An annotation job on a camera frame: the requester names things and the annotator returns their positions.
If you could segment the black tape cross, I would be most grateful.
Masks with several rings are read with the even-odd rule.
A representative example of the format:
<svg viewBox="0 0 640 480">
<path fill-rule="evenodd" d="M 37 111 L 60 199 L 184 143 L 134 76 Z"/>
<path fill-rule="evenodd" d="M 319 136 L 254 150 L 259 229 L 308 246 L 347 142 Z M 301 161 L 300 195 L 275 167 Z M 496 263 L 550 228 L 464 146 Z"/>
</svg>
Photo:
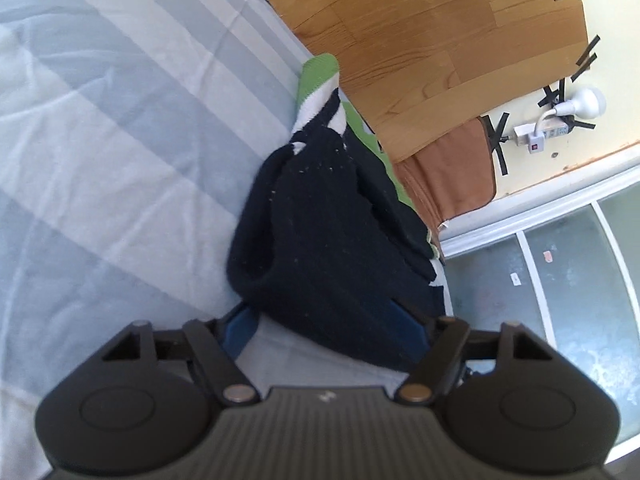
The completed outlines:
<svg viewBox="0 0 640 480">
<path fill-rule="evenodd" d="M 480 116 L 480 122 L 485 130 L 489 151 L 491 153 L 496 153 L 500 172 L 503 176 L 506 176 L 509 173 L 506 158 L 504 157 L 502 149 L 503 144 L 509 141 L 509 137 L 504 134 L 509 117 L 509 113 L 503 112 L 498 124 L 494 125 L 488 115 Z"/>
</svg>

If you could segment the grey glass window door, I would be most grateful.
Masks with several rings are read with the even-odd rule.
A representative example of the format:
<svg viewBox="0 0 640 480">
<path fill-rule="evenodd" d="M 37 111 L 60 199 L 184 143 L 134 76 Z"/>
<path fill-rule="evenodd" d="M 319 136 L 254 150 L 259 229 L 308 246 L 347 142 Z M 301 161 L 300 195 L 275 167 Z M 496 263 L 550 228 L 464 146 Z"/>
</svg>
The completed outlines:
<svg viewBox="0 0 640 480">
<path fill-rule="evenodd" d="M 448 259 L 454 314 L 478 330 L 508 321 L 553 335 L 612 396 L 620 441 L 639 432 L 639 190 Z"/>
</svg>

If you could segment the green navy white knit sweater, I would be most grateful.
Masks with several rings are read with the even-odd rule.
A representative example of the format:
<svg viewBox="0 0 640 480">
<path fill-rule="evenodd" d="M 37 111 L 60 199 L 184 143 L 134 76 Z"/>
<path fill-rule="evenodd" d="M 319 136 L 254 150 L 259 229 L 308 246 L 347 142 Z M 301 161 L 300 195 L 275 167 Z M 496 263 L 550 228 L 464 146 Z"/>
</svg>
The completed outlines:
<svg viewBox="0 0 640 480">
<path fill-rule="evenodd" d="M 398 372 L 445 311 L 433 237 L 340 92 L 329 53 L 299 77 L 291 139 L 260 167 L 228 258 L 233 289 L 322 347 Z"/>
</svg>

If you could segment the wooden headboard panel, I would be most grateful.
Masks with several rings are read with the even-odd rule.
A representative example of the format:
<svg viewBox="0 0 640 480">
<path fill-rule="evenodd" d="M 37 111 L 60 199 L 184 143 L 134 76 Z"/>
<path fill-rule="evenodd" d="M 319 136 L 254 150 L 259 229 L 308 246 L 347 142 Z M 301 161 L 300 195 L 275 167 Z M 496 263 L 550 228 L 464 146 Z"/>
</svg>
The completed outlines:
<svg viewBox="0 0 640 480">
<path fill-rule="evenodd" d="M 399 162 L 574 72 L 582 0 L 268 0 Z"/>
</svg>

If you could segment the brown leather cushion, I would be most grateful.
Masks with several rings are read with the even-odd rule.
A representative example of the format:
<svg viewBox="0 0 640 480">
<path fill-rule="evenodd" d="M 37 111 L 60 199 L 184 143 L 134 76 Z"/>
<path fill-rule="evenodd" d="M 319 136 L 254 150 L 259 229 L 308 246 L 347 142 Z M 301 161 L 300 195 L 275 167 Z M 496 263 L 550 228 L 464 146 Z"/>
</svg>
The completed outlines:
<svg viewBox="0 0 640 480">
<path fill-rule="evenodd" d="M 486 206 L 497 193 L 486 129 L 478 118 L 396 162 L 394 171 L 436 245 L 446 222 Z"/>
</svg>

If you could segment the white wall plug adapter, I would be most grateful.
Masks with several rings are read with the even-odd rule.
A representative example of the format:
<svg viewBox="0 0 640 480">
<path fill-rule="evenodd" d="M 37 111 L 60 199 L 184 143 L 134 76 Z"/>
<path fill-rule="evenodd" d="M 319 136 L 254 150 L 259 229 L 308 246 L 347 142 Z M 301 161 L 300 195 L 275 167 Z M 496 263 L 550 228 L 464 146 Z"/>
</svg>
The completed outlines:
<svg viewBox="0 0 640 480">
<path fill-rule="evenodd" d="M 518 146 L 526 146 L 530 154 L 541 153 L 549 139 L 567 136 L 574 129 L 596 128 L 593 119 L 606 111 L 604 94 L 596 88 L 580 88 L 573 96 L 545 110 L 536 122 L 529 122 L 514 128 L 514 141 Z"/>
</svg>

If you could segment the blue striped bed sheet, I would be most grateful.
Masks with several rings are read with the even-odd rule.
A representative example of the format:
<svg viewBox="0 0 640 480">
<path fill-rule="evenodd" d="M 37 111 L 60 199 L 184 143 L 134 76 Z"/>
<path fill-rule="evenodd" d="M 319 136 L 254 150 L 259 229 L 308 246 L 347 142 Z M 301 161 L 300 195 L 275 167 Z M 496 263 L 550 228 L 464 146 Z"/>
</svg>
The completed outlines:
<svg viewBox="0 0 640 480">
<path fill-rule="evenodd" d="M 1 474 L 131 322 L 228 313 L 233 232 L 308 50 L 266 0 L 1 0 Z"/>
</svg>

